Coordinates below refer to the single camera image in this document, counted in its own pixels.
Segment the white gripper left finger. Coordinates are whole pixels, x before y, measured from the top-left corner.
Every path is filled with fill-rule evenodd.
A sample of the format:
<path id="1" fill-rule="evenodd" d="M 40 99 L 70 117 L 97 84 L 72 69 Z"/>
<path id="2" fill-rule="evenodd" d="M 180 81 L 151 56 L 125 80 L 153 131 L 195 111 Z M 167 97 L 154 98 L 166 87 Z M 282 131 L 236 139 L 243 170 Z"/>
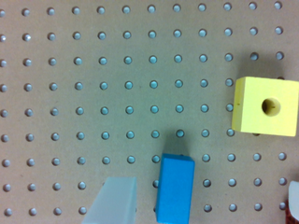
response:
<path id="1" fill-rule="evenodd" d="M 81 224 L 135 224 L 135 177 L 109 177 Z"/>

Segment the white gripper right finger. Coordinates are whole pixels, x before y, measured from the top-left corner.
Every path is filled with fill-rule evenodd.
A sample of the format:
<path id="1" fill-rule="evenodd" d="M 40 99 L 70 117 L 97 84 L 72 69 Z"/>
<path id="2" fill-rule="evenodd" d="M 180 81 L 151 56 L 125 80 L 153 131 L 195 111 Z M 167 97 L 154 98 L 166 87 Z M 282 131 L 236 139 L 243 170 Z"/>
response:
<path id="1" fill-rule="evenodd" d="M 299 182 L 292 181 L 289 185 L 286 224 L 299 224 Z"/>

